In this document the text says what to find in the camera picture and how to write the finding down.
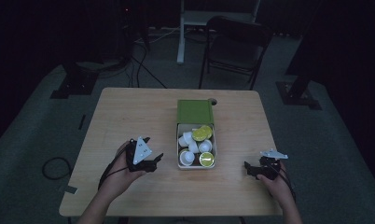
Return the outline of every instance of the open box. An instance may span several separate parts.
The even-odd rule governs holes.
[[[202,166],[199,161],[201,153],[195,153],[194,162],[189,166],[183,165],[179,160],[179,153],[188,148],[181,147],[178,143],[178,139],[183,135],[183,133],[200,129],[200,127],[203,125],[206,125],[212,129],[212,136],[208,140],[210,140],[212,143],[211,153],[214,156],[214,162],[210,166]],[[178,100],[176,126],[176,161],[178,167],[181,170],[212,169],[216,163],[216,155],[217,150],[212,102],[210,100]]]

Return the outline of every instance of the gray floor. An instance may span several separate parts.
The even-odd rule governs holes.
[[[202,36],[190,34],[201,40]],[[276,36],[265,56],[257,83],[277,149],[289,155],[287,170],[296,185],[298,206],[306,223],[375,223],[375,181],[362,160],[325,88],[311,83],[309,89],[323,110],[284,105],[275,81],[293,81],[285,69],[299,45],[292,38]],[[144,65],[165,86],[197,89],[203,44],[187,41],[185,63],[176,64],[178,39],[166,36],[151,43]],[[141,60],[143,50],[136,47]],[[98,64],[82,65],[97,68]],[[58,209],[68,177],[48,180],[42,176],[45,161],[64,157],[75,164],[90,125],[101,90],[129,87],[138,64],[125,70],[102,73],[92,95],[51,100],[65,76],[61,67],[49,73],[27,101],[20,114],[0,139],[0,223],[67,223]],[[162,88],[143,68],[141,88]],[[247,90],[246,77],[230,76],[213,70],[206,76],[204,89]],[[81,129],[83,115],[86,120]],[[66,172],[63,163],[49,167],[51,175]],[[132,223],[238,223],[237,217],[133,218]],[[246,217],[246,223],[281,223],[280,217]],[[105,223],[116,223],[114,217]]]

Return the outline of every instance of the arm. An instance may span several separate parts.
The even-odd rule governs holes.
[[[303,223],[292,193],[280,176],[277,176],[277,178],[274,180],[270,180],[264,175],[258,175],[257,178],[266,186],[278,204],[280,204],[281,208],[283,209],[285,224]]]
[[[127,146],[129,142],[124,143],[119,149],[122,150]],[[126,163],[126,153],[122,153],[118,160],[115,162],[109,174],[112,172],[127,167]],[[104,221],[106,212],[108,211],[109,205],[126,189],[130,184],[136,180],[138,177],[146,174],[145,171],[130,172],[129,169],[114,173],[110,175],[105,182],[101,185],[98,192],[95,194],[94,198],[89,203],[86,210],[80,217],[78,224],[85,223],[98,223],[101,224]]]

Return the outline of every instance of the green lid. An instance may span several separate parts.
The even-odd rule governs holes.
[[[210,152],[203,152],[200,157],[200,164],[205,167],[212,166],[214,164],[215,158],[214,155]]]
[[[178,123],[214,124],[209,100],[178,100]]]

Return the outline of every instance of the chair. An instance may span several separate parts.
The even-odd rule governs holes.
[[[250,75],[248,83],[251,82],[249,90],[252,90],[264,53],[271,42],[272,31],[258,23],[215,16],[207,22],[205,33],[206,47],[199,89],[206,65],[207,73],[210,73],[212,66]]]

